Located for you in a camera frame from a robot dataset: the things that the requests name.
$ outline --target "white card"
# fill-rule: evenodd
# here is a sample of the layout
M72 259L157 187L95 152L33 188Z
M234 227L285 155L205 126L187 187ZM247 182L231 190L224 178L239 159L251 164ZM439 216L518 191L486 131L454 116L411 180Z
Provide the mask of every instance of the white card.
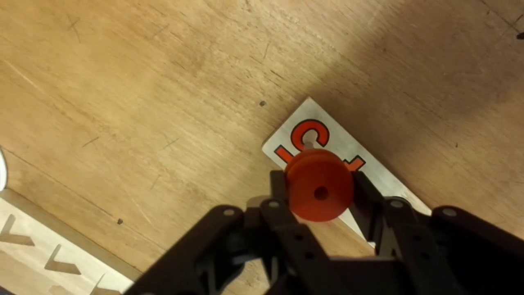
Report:
M352 168L362 170L385 196L403 196L413 208L429 214L431 209L401 183L382 162L378 162L354 136L351 136L313 98L303 101L295 113L265 141L262 150L279 167L295 157L303 142L337 154ZM347 209L341 219L357 234L360 232L354 216Z

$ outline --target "wood grain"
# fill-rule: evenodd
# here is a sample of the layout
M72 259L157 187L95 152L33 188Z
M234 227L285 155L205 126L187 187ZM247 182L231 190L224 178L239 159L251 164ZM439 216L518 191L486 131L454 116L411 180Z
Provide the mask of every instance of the wood grain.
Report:
M524 237L523 13L519 0L3 0L8 185L144 270L213 205L269 191L261 146L315 96L424 201Z

